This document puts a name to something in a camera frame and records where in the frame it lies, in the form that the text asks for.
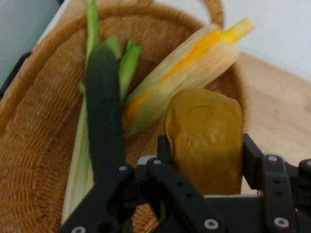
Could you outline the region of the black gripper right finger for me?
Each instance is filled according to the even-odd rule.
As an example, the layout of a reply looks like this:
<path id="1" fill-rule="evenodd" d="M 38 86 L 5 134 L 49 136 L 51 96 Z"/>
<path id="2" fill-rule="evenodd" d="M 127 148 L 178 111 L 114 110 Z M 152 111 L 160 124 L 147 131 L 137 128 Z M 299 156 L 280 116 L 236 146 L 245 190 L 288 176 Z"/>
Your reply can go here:
<path id="1" fill-rule="evenodd" d="M 243 175 L 260 192 L 266 233 L 311 231 L 311 161 L 298 166 L 277 154 L 263 154 L 248 134 L 243 135 Z"/>

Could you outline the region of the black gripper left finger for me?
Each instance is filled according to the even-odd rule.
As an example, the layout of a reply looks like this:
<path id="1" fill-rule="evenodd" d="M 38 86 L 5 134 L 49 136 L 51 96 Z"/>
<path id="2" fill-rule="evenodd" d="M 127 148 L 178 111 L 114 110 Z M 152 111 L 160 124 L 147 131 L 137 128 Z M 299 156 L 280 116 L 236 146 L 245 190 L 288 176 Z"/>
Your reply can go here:
<path id="1" fill-rule="evenodd" d="M 111 150 L 91 146 L 94 186 L 61 226 L 62 233 L 131 233 L 136 208 L 149 204 L 157 233 L 225 233 L 227 223 L 169 162 L 169 144 L 158 138 L 157 157 L 133 167 L 124 142 Z"/>

